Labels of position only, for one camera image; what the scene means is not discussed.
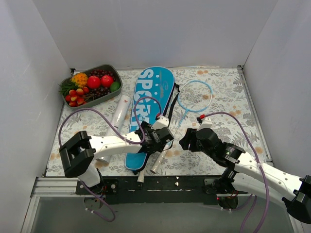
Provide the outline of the blue racket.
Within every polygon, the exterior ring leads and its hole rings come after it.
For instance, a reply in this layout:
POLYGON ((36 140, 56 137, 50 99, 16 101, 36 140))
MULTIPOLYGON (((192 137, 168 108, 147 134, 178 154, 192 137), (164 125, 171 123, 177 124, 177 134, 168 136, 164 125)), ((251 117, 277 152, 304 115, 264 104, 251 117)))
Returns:
POLYGON ((173 135, 177 133, 187 113, 205 111, 212 102, 213 91, 211 86, 200 80, 192 80, 184 84, 177 97, 178 105, 184 110, 173 135))
POLYGON ((144 177, 145 177, 145 170, 143 169, 138 173, 138 179, 137 182, 144 183, 144 177))

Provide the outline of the white shuttlecock tube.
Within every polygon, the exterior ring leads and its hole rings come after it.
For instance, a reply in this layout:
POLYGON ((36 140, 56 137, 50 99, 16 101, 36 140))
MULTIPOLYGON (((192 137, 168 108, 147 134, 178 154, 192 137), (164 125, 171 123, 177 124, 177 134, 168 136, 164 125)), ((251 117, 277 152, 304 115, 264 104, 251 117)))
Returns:
MULTIPOLYGON (((118 102, 117 108, 112 116, 110 122, 118 132, 121 132, 130 103, 131 98, 127 95, 122 95, 118 102)), ((110 159, 111 156, 103 156, 97 159, 97 162, 101 163, 101 165, 103 166, 109 166, 110 159)))

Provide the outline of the blue racket bag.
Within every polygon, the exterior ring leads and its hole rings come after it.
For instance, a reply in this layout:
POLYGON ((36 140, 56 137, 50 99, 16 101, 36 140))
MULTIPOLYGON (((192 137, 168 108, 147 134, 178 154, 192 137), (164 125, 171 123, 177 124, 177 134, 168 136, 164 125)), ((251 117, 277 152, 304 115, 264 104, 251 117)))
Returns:
POLYGON ((138 76, 134 90, 133 110, 129 132, 139 130, 139 123, 145 121, 149 124, 156 122, 156 115, 162 110, 166 115, 170 100, 175 88, 173 73, 165 67, 149 67, 138 76))

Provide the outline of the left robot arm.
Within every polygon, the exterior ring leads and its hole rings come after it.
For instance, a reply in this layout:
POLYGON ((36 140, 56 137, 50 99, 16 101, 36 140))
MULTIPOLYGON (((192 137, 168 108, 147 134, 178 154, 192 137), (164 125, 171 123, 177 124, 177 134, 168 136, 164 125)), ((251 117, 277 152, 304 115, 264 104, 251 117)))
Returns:
POLYGON ((92 194, 99 194, 104 185, 92 161, 123 153, 151 155, 163 151, 173 140, 166 123, 154 127, 144 121, 142 127, 143 131, 136 130, 122 137, 89 136, 86 131, 76 133, 59 149, 65 177, 78 178, 92 194))

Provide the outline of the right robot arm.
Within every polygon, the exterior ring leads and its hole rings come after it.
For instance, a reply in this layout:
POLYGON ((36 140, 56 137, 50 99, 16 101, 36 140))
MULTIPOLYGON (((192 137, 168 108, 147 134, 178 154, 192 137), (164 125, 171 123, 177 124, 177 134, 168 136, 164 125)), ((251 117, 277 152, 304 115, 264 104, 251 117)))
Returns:
POLYGON ((266 163, 258 163, 249 153, 230 143, 222 142, 217 134, 208 128, 187 129, 179 141, 184 150, 203 152, 218 165, 237 173, 263 181, 281 194, 287 212, 297 220, 311 222, 311 177, 304 178, 285 173, 266 163))

